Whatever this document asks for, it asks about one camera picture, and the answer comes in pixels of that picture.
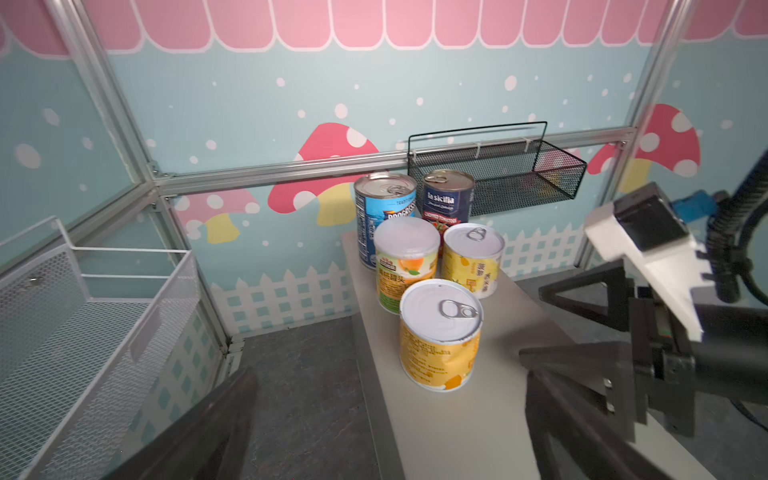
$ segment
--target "orange-labeled can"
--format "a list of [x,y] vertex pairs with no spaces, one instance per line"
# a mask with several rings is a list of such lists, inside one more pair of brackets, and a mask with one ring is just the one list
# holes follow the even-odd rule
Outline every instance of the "orange-labeled can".
[[457,283],[424,280],[400,302],[400,363],[408,377],[433,392],[469,381],[480,346],[480,301]]

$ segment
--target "tin can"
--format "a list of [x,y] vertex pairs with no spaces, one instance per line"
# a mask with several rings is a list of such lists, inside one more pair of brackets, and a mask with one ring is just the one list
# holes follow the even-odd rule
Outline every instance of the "tin can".
[[409,286],[435,278],[440,234],[420,218],[399,217],[379,225],[373,241],[379,303],[397,315],[400,298]]
[[458,170],[432,170],[424,177],[422,218],[440,232],[457,223],[469,222],[475,178]]
[[480,345],[480,301],[461,285],[426,280],[408,288],[400,303],[400,364],[408,377],[433,392],[469,381]]
[[445,231],[442,278],[465,287],[478,298],[496,291],[504,237],[479,223],[460,223]]
[[376,268],[373,232],[384,221],[413,217],[416,212],[416,181],[408,175],[379,172],[355,182],[357,243],[362,263]]

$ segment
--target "tomato can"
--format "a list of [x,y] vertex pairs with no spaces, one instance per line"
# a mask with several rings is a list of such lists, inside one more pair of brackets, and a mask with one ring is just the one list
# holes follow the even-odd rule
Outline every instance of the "tomato can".
[[458,170],[432,170],[424,176],[422,218],[443,233],[457,223],[469,222],[475,178]]

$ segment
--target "blue can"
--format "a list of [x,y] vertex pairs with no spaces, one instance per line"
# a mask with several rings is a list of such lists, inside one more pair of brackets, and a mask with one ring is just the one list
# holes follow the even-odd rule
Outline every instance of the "blue can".
[[416,213],[416,181],[408,175],[374,173],[355,182],[357,209],[357,247],[360,260],[376,268],[373,232],[384,221],[395,217],[413,217]]

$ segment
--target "wire mesh basket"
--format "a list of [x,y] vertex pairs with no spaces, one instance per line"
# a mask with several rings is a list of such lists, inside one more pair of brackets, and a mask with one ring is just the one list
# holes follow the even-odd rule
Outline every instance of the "wire mesh basket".
[[[432,170],[459,170],[475,178],[472,216],[494,214],[562,200],[573,200],[587,170],[583,160],[544,140],[547,122],[461,128],[408,139],[408,175],[418,184],[416,204],[423,205],[424,177]],[[511,128],[541,129],[540,134],[505,141],[448,147],[411,148],[412,139],[457,132]]]
[[[0,478],[101,478],[200,298],[186,250],[57,247],[0,278]],[[182,253],[170,276],[88,275],[75,252]],[[93,298],[84,279],[164,278],[152,299]]]

